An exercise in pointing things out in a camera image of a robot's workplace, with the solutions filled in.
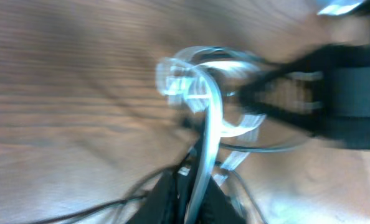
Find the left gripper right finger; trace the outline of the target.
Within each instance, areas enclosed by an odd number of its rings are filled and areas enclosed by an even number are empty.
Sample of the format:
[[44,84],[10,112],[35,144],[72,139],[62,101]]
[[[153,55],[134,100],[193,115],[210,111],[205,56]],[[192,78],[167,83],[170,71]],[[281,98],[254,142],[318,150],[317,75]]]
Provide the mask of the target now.
[[235,211],[211,178],[197,216],[197,224],[246,224],[246,220]]

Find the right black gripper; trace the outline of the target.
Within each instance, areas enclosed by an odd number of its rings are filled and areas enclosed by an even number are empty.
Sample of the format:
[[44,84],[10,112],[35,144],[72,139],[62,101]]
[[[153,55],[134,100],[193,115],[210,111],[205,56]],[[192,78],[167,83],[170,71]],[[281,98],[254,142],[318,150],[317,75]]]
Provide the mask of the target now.
[[[285,78],[303,82],[312,100],[322,96],[320,117],[255,101],[256,94]],[[248,112],[265,114],[312,136],[340,141],[347,149],[370,150],[370,47],[324,45],[243,85],[239,101]]]

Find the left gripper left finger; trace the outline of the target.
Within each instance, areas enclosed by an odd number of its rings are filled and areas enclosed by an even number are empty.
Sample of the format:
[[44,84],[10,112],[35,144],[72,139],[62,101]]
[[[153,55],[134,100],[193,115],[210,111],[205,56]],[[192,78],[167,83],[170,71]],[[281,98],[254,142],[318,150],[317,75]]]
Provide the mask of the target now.
[[174,224],[176,223],[176,175],[162,175],[140,209],[126,224]]

